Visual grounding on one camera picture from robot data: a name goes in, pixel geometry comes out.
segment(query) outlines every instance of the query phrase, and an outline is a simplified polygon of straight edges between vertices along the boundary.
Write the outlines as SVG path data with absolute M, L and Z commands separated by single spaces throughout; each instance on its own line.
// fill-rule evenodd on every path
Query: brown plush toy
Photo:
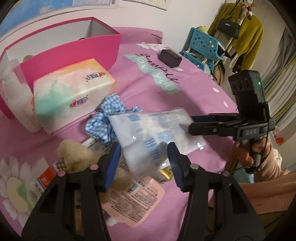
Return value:
M 67 172 L 80 172 L 100 159 L 95 151 L 92 151 L 80 143 L 72 140 L 63 140 L 57 149 L 58 156 L 63 159 Z M 124 191 L 132 185 L 132 176 L 128 169 L 117 167 L 112 187 L 117 191 Z M 100 193 L 101 203 L 109 201 L 109 194 Z

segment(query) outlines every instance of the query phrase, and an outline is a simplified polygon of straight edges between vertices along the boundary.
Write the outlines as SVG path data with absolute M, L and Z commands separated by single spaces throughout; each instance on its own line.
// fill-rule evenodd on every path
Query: tissue pack logo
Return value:
M 72 102 L 72 104 L 70 105 L 70 107 L 71 107 L 72 109 L 73 109 L 74 107 L 79 107 L 79 106 L 85 104 L 85 103 L 87 102 L 88 99 L 89 99 L 88 96 L 86 96 L 86 97 L 84 97 L 84 98 L 81 98 L 81 99 L 79 99 L 79 100 L 76 100 L 76 101 Z
M 105 75 L 104 72 L 95 72 L 95 73 L 87 75 L 85 79 L 86 79 L 86 82 L 88 82 L 89 80 L 99 78 L 99 77 L 103 77 L 104 75 Z

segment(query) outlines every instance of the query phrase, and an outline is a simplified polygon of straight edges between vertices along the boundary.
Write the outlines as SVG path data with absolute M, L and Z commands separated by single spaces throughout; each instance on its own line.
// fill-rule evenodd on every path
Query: mustard yellow sweater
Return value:
M 224 4 L 214 22 L 209 28 L 209 34 L 214 35 L 219 21 L 222 18 L 229 18 L 229 13 L 234 7 L 234 3 Z M 231 14 L 231 21 L 237 21 L 242 5 L 238 4 Z M 232 41 L 232 46 L 237 51 L 238 55 L 245 54 L 241 70 L 250 69 L 256 58 L 263 37 L 263 26 L 259 19 L 253 15 L 252 20 L 245 18 L 239 33 L 239 38 Z

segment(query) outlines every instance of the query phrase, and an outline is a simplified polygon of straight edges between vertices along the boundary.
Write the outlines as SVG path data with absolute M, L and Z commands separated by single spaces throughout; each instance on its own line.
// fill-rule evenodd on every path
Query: hand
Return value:
M 252 146 L 252 150 L 254 152 L 262 152 L 265 147 L 265 142 L 266 142 L 266 137 L 262 137 L 259 141 L 254 143 L 254 145 Z M 250 157 L 249 151 L 245 150 L 241 146 L 240 142 L 235 142 L 235 145 L 238 148 L 237 158 L 238 158 L 240 164 L 242 166 L 253 165 L 254 160 L 252 157 Z M 271 143 L 269 140 L 267 140 L 266 149 L 263 152 L 262 158 L 266 157 L 269 154 L 270 150 L 271 150 Z

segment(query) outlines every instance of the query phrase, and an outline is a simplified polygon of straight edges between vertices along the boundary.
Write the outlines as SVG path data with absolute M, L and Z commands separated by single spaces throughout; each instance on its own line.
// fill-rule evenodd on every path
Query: tissue package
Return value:
M 114 88 L 113 77 L 94 59 L 67 66 L 34 82 L 36 117 L 51 134 L 96 110 Z

